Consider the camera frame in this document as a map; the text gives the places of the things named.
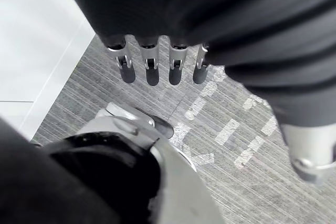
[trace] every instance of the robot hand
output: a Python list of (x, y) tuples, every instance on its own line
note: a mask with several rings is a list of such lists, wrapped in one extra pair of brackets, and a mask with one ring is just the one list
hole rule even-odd
[(266, 99), (299, 176), (317, 182), (334, 166), (336, 60), (334, 0), (76, 0), (135, 80), (126, 34), (141, 47), (147, 81), (159, 81), (158, 37), (170, 37), (170, 83), (180, 82), (187, 47), (201, 45), (194, 82), (209, 65)]

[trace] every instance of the white painted line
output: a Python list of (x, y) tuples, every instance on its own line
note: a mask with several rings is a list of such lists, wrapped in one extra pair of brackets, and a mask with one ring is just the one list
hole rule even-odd
[(188, 120), (194, 120), (195, 116), (202, 110), (206, 101), (202, 97), (197, 97), (197, 99), (191, 104), (189, 110), (184, 114)]
[(230, 119), (230, 121), (224, 126), (221, 132), (219, 132), (219, 134), (216, 136), (215, 141), (219, 145), (223, 145), (238, 127), (239, 123), (234, 119)]
[(250, 158), (253, 156), (253, 151), (248, 148), (247, 150), (244, 150), (239, 157), (236, 158), (234, 161), (235, 166), (238, 169), (244, 168), (244, 166), (247, 164), (247, 162), (250, 160)]
[(202, 97), (211, 97), (217, 90), (217, 84), (214, 81), (209, 81), (201, 91)]
[(190, 127), (183, 124), (178, 123), (176, 127), (174, 127), (174, 135), (169, 141), (175, 145), (176, 148), (181, 149), (183, 144), (183, 139), (185, 138), (186, 134), (190, 131)]
[(226, 78), (224, 66), (212, 66), (212, 68), (215, 70), (214, 81), (222, 82)]
[(206, 165), (212, 164), (215, 162), (215, 154), (208, 153), (197, 156), (191, 156), (190, 147), (186, 144), (183, 144), (183, 153), (190, 158), (194, 165)]
[(253, 151), (257, 152), (264, 142), (264, 139), (262, 139), (260, 136), (256, 136), (255, 139), (253, 139), (248, 145), (248, 147), (251, 148)]
[(267, 136), (271, 136), (273, 131), (277, 128), (277, 120), (275, 116), (272, 116), (268, 122), (262, 127), (261, 132)]
[[(210, 81), (201, 91), (202, 97), (211, 97), (214, 92), (217, 90), (217, 84), (213, 81)], [(190, 105), (189, 109), (185, 112), (184, 116), (192, 121), (195, 119), (195, 116), (202, 110), (203, 106), (206, 104), (206, 101), (202, 97), (197, 97), (193, 104)]]
[(243, 104), (243, 109), (245, 111), (248, 111), (249, 109), (251, 109), (252, 107), (256, 106), (258, 103), (264, 105), (265, 107), (269, 108), (270, 109), (270, 106), (269, 104), (267, 103), (266, 100), (263, 100), (262, 98), (254, 95), (254, 94), (251, 94), (249, 96), (249, 98), (247, 98), (247, 100), (244, 102)]
[(206, 164), (213, 164), (215, 162), (215, 154), (208, 153), (203, 155), (197, 155), (194, 157), (191, 157), (191, 161), (194, 163), (194, 165), (206, 165)]
[(265, 140), (263, 140), (260, 136), (256, 136), (255, 139), (253, 139), (248, 145), (249, 148), (244, 150), (240, 156), (236, 158), (234, 161), (235, 166), (238, 169), (242, 169), (264, 142)]

